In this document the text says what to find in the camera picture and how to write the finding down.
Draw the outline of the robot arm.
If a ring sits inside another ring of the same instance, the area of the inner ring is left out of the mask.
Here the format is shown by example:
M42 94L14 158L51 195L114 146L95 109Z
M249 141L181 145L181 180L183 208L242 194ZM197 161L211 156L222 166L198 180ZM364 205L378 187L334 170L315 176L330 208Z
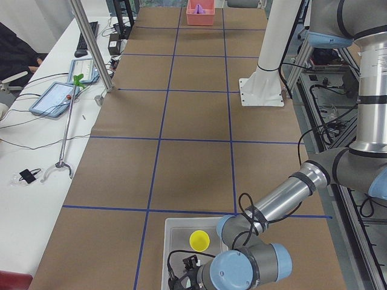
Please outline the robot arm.
M253 289L282 280L292 260L284 246L259 238L269 225L330 184L386 198L386 2L313 1L308 40L314 48L360 48L356 140L310 156L264 199L222 217L216 232L227 251L203 265L190 252L182 277L169 270L170 289Z

